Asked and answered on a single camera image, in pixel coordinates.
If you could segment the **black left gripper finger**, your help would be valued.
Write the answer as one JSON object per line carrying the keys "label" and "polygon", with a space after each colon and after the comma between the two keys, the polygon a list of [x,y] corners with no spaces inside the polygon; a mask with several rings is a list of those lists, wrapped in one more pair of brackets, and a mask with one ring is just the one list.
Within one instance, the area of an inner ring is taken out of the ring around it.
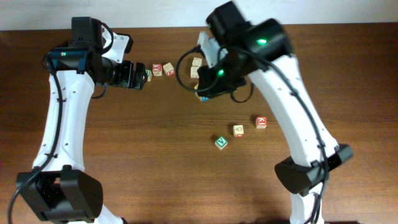
{"label": "black left gripper finger", "polygon": [[135,90],[141,90],[143,89],[146,81],[147,81],[147,75],[143,74],[134,75],[134,77],[130,81],[130,88]]}
{"label": "black left gripper finger", "polygon": [[134,73],[136,75],[145,75],[146,74],[145,65],[143,63],[137,62]]}

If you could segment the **wooden block number 8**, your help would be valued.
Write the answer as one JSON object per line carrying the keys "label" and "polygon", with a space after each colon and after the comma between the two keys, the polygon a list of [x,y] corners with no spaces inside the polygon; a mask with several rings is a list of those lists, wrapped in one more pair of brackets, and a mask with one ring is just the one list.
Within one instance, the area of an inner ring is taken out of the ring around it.
{"label": "wooden block number 8", "polygon": [[199,100],[200,100],[201,102],[206,102],[206,101],[209,100],[209,98],[207,98],[207,97],[205,97],[205,96],[200,96],[200,97],[199,97]]}

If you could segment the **red E wooden block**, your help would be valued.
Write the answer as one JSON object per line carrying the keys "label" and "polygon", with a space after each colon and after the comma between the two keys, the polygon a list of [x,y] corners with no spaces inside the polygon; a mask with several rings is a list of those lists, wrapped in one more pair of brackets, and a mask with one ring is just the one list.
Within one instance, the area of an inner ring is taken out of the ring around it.
{"label": "red E wooden block", "polygon": [[267,128],[267,117],[266,116],[258,116],[256,118],[256,128],[257,129],[266,129]]}

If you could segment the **ice cream picture wooden block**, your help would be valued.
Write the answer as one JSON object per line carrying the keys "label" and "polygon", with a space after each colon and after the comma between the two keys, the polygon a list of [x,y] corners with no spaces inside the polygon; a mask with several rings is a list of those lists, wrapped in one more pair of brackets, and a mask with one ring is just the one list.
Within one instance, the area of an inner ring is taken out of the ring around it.
{"label": "ice cream picture wooden block", "polygon": [[244,135],[244,128],[243,125],[234,125],[233,126],[233,136],[235,138],[243,137]]}

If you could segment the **green V wooden block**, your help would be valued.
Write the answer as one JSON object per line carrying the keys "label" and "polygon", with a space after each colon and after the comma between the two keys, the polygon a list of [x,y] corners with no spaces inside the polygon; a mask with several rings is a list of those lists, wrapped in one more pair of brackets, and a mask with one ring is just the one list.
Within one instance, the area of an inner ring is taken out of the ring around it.
{"label": "green V wooden block", "polygon": [[220,136],[215,140],[215,146],[219,150],[223,150],[227,145],[228,145],[228,140],[223,136]]}

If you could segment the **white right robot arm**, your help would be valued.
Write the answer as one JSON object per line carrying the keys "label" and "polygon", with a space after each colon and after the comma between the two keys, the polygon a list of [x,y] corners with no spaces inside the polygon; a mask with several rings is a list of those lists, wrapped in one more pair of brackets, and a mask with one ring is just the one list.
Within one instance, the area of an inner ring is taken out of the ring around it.
{"label": "white right robot arm", "polygon": [[299,61],[281,24],[208,20],[198,44],[207,64],[198,94],[232,94],[250,81],[269,104],[288,142],[290,156],[275,166],[292,200],[291,223],[323,223],[322,198],[330,172],[353,156],[322,123],[302,81]]}

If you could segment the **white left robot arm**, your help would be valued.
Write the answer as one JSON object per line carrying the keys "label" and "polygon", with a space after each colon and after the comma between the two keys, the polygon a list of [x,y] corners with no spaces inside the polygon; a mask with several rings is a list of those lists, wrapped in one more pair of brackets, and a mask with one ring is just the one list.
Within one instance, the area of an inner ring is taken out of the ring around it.
{"label": "white left robot arm", "polygon": [[85,172],[83,139],[96,85],[140,90],[147,74],[141,63],[124,59],[132,38],[105,27],[76,32],[46,55],[50,103],[42,145],[30,172],[16,179],[37,218],[52,223],[124,223],[103,202],[101,183]]}

